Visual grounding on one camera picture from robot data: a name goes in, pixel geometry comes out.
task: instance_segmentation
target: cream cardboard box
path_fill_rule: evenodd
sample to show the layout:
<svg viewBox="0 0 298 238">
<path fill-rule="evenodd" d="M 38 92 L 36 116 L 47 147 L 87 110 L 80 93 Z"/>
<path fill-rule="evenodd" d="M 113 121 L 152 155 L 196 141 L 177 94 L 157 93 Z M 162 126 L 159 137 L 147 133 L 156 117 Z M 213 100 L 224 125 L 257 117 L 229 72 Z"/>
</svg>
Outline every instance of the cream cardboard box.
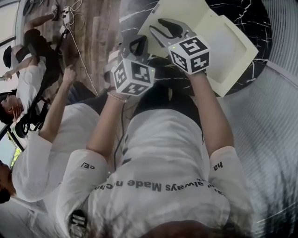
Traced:
<svg viewBox="0 0 298 238">
<path fill-rule="evenodd" d="M 209 44 L 207 75 L 213 90 L 221 97 L 233 87 L 258 53 L 237 26 L 224 15 L 218 16 L 204 0 L 160 0 L 139 31 L 149 39 L 150 54 L 168 56 L 149 31 L 149 26 L 155 26 L 170 36 L 169 31 L 158 23 L 159 18 L 186 23 Z"/>
</svg>

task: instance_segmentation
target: black cable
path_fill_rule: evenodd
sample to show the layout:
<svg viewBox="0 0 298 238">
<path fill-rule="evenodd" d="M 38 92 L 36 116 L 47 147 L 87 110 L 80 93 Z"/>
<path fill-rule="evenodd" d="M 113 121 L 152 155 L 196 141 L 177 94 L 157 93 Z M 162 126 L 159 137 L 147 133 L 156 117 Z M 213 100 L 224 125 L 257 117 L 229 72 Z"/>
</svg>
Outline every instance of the black cable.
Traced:
<svg viewBox="0 0 298 238">
<path fill-rule="evenodd" d="M 122 143 L 122 140 L 123 140 L 123 138 L 124 138 L 124 120 L 123 120 L 123 115 L 124 115 L 124 107 L 125 107 L 125 104 L 123 105 L 123 107 L 122 107 L 122 111 L 121 111 L 121 127 L 122 127 L 122 136 L 121 136 L 121 138 L 120 138 L 120 140 L 119 140 L 119 142 L 118 142 L 118 145 L 117 145 L 117 147 L 116 147 L 116 150 L 115 150 L 115 152 L 114 152 L 114 170 L 116 171 L 116 168 L 117 168 L 117 166 L 116 166 L 116 155 L 117 155 L 117 151 L 118 151 L 118 149 L 119 149 L 119 147 L 120 147 L 120 145 L 121 145 L 121 143 Z"/>
</svg>

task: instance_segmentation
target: white t-shirt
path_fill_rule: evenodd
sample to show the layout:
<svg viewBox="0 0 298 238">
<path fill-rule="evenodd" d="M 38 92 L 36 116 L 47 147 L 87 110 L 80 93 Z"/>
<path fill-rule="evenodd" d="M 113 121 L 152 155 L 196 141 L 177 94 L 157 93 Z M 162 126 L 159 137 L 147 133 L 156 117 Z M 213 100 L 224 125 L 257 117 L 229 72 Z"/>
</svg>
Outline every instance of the white t-shirt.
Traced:
<svg viewBox="0 0 298 238">
<path fill-rule="evenodd" d="M 115 238 L 140 237 L 170 221 L 216 227 L 230 215 L 241 226 L 250 222 L 253 208 L 235 149 L 222 148 L 211 160 L 202 157 L 202 132 L 185 115 L 173 110 L 137 115 L 125 149 L 124 164 L 108 179 L 101 155 L 71 154 L 56 207 L 65 234 L 72 212 L 87 198 L 89 225 L 100 230 L 104 221 L 113 221 Z"/>
<path fill-rule="evenodd" d="M 12 182 L 17 197 L 28 202 L 43 199 L 63 179 L 70 154 L 86 148 L 99 115 L 86 104 L 65 107 L 58 135 L 51 144 L 30 132 L 27 147 L 13 167 Z"/>
<path fill-rule="evenodd" d="M 24 111 L 20 117 L 28 113 L 33 100 L 41 88 L 41 82 L 46 69 L 46 58 L 40 57 L 40 62 L 37 66 L 28 66 L 20 70 L 19 84 L 16 93 L 16 97 L 21 99 L 24 106 Z"/>
</svg>

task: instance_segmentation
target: white power cable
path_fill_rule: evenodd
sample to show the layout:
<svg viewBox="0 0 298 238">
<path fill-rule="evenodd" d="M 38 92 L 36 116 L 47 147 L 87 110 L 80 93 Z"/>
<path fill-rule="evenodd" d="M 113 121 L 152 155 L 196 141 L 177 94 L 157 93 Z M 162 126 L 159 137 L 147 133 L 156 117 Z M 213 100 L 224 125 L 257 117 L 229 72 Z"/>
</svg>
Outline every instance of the white power cable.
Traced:
<svg viewBox="0 0 298 238">
<path fill-rule="evenodd" d="M 78 4 L 78 3 L 80 3 L 79 6 L 78 6 L 76 9 L 73 9 L 73 7 L 74 7 L 76 4 Z M 91 85 L 92 85 L 93 89 L 95 90 L 96 95 L 98 95 L 98 92 L 97 92 L 97 90 L 96 90 L 96 88 L 95 88 L 95 86 L 94 86 L 94 84 L 93 84 L 93 82 L 92 82 L 92 79 L 91 79 L 91 77 L 90 77 L 90 75 L 89 75 L 89 73 L 88 73 L 88 70 L 87 70 L 87 67 L 86 67 L 86 65 L 85 65 L 85 63 L 84 63 L 83 57 L 82 57 L 82 55 L 81 55 L 81 52 L 80 52 L 80 50 L 79 50 L 79 48 L 78 48 L 78 45 L 77 45 L 77 43 L 76 43 L 76 41 L 75 41 L 75 38 L 74 38 L 74 36 L 73 36 L 73 33 L 76 33 L 76 32 L 78 32 L 78 31 L 82 30 L 83 27 L 85 26 L 85 22 L 86 22 L 86 20 L 85 20 L 85 16 L 84 16 L 83 14 L 81 14 L 81 13 L 75 13 L 75 12 L 82 6 L 82 4 L 83 4 L 83 1 L 82 1 L 82 0 L 78 0 L 78 1 L 76 1 L 71 7 L 70 7 L 70 6 L 66 6 L 66 7 L 69 7 L 69 9 L 70 9 L 69 12 L 70 12 L 70 13 L 72 14 L 72 16 L 73 16 L 73 22 L 72 22 L 72 23 L 67 23 L 67 24 L 64 23 L 64 26 L 66 27 L 67 30 L 69 30 L 69 33 L 70 33 L 71 37 L 72 37 L 73 40 L 74 40 L 74 44 L 75 44 L 75 46 L 76 46 L 76 48 L 77 48 L 77 50 L 78 50 L 78 53 L 79 53 L 79 56 L 80 56 L 80 58 L 81 58 L 82 64 L 83 64 L 83 66 L 84 66 L 84 68 L 85 68 L 86 74 L 88 75 L 88 77 L 89 77 L 89 79 L 90 79 Z M 77 31 L 73 31 L 73 30 L 71 29 L 71 26 L 75 23 L 75 16 L 76 16 L 76 15 L 82 15 L 83 18 L 84 18 L 84 23 L 83 23 L 82 27 L 81 27 L 79 30 L 77 30 Z"/>
</svg>

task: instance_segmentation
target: cube with fiducial markers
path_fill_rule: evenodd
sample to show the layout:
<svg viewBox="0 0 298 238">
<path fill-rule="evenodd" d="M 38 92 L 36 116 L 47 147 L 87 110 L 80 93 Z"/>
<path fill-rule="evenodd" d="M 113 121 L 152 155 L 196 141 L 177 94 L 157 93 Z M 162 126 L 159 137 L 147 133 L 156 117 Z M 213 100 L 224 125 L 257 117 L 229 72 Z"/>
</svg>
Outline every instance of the cube with fiducial markers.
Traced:
<svg viewBox="0 0 298 238">
<path fill-rule="evenodd" d="M 210 47 L 201 37 L 195 36 L 169 46 L 175 65 L 188 74 L 194 74 L 210 66 Z"/>
<path fill-rule="evenodd" d="M 112 68 L 117 93 L 141 96 L 154 84 L 155 69 L 129 59 Z"/>
</svg>

